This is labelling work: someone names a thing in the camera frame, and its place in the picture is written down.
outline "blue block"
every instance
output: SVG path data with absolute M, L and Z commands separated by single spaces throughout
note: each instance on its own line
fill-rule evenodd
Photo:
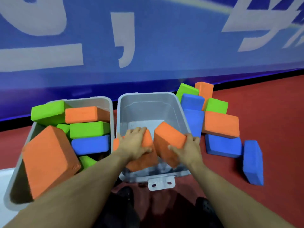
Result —
M 183 94 L 181 98 L 181 107 L 183 110 L 202 110 L 205 99 L 202 96 L 196 96 L 192 94 Z
M 107 152 L 110 149 L 110 135 L 72 140 L 72 148 L 76 155 Z
M 184 109 L 184 114 L 193 137 L 201 137 L 205 112 L 201 110 Z
M 264 185 L 263 156 L 259 143 L 255 140 L 244 143 L 243 172 L 250 184 Z
M 224 138 L 206 134 L 206 151 L 209 154 L 238 158 L 242 155 L 242 142 L 240 138 Z

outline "forearm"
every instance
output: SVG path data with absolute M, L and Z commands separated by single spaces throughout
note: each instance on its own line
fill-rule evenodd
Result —
M 128 161 L 125 153 L 117 150 L 46 192 L 20 211 L 6 228 L 91 227 Z
M 293 227 L 203 164 L 189 169 L 225 228 Z

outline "orange block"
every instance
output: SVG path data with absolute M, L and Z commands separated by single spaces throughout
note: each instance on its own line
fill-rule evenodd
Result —
M 48 126 L 23 150 L 23 161 L 33 199 L 72 177 L 81 168 L 62 129 Z
M 117 150 L 119 146 L 119 139 L 115 138 L 113 140 L 113 150 Z M 143 141 L 141 143 L 142 147 L 151 147 L 152 152 L 151 153 L 146 153 L 143 156 L 141 156 L 139 159 L 130 161 L 127 164 L 127 168 L 131 172 L 143 170 L 145 168 L 155 166 L 158 164 L 158 157 L 154 148 L 153 140 L 151 137 L 151 133 L 149 130 L 146 130 L 145 134 L 143 135 Z
M 96 106 L 65 109 L 65 123 L 110 122 L 110 112 Z
M 226 138 L 237 138 L 240 136 L 239 118 L 206 111 L 202 132 Z
M 179 160 L 177 154 L 168 149 L 168 145 L 182 149 L 185 141 L 186 136 L 166 122 L 162 122 L 154 130 L 154 146 L 156 152 L 158 156 L 160 156 L 172 168 L 177 167 Z
M 213 93 L 213 85 L 206 83 L 206 82 L 197 82 L 194 86 L 195 88 L 199 89 L 200 93 L 199 96 L 202 96 L 205 99 L 205 102 L 203 104 L 202 110 L 205 109 L 205 106 L 207 105 L 207 100 L 212 98 Z

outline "white plastic latch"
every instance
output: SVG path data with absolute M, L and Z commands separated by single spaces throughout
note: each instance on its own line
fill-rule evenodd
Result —
M 150 191 L 163 190 L 175 187 L 175 176 L 158 177 L 148 180 Z

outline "yoga block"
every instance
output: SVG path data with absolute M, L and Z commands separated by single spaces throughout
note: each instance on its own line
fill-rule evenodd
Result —
M 65 123 L 110 122 L 110 112 L 96 106 L 69 108 L 65 110 Z
M 99 137 L 107 133 L 110 133 L 110 124 L 107 122 L 84 122 L 70 125 L 72 139 Z
M 243 172 L 249 183 L 264 185 L 263 156 L 257 141 L 245 141 L 243 158 Z
M 79 159 L 82 164 L 83 170 L 89 168 L 90 166 L 94 165 L 97 162 L 93 158 L 90 158 L 89 156 L 81 156 L 79 157 Z
M 67 135 L 67 137 L 70 138 L 70 125 L 58 124 L 56 127 L 62 129 L 63 132 Z
M 242 155 L 242 142 L 239 137 L 231 139 L 206 134 L 205 142 L 208 154 L 233 158 L 238 158 Z
M 193 137 L 201 137 L 205 112 L 201 110 L 184 109 L 191 134 Z
M 176 96 L 177 98 L 179 99 L 179 102 L 181 102 L 181 98 L 183 96 L 183 94 L 192 94 L 192 95 L 198 95 L 199 94 L 199 90 L 192 87 L 192 86 L 189 86 L 189 85 L 186 85 L 184 83 L 182 83 L 178 90 L 177 90 L 177 93 L 176 93 Z
M 181 98 L 181 107 L 190 110 L 202 110 L 205 99 L 202 96 L 192 94 L 183 94 Z
M 206 111 L 202 132 L 226 138 L 237 138 L 240 136 L 239 118 Z
M 64 123 L 64 111 L 71 108 L 63 100 L 32 107 L 31 120 L 44 126 L 57 126 Z
M 118 149 L 118 146 L 119 146 L 119 139 L 115 138 L 113 140 L 113 150 L 116 151 Z M 157 154 L 156 154 L 156 151 L 154 148 L 154 144 L 153 144 L 153 140 L 151 137 L 151 133 L 149 130 L 146 130 L 145 134 L 143 135 L 143 141 L 141 143 L 141 146 L 142 147 L 151 147 L 152 152 L 144 154 L 137 160 L 130 161 L 126 167 L 131 172 L 143 170 L 145 168 L 155 166 L 158 164 L 158 157 L 157 157 Z
M 218 99 L 210 98 L 207 100 L 204 111 L 212 111 L 221 114 L 226 114 L 228 109 L 228 103 Z
M 168 149 L 168 145 L 182 149 L 185 142 L 186 136 L 166 122 L 162 122 L 154 130 L 154 146 L 156 153 L 172 168 L 176 168 L 179 165 L 179 160 L 177 154 Z
M 202 110 L 205 109 L 206 107 L 206 102 L 209 98 L 212 98 L 212 94 L 213 94 L 213 85 L 206 83 L 206 82 L 197 82 L 194 86 L 195 88 L 197 88 L 200 92 L 199 92 L 199 96 L 202 96 L 205 99 L 204 105 Z
M 110 135 L 72 140 L 72 148 L 78 156 L 103 153 L 110 149 Z
M 22 149 L 33 199 L 71 178 L 81 168 L 63 130 L 48 126 Z

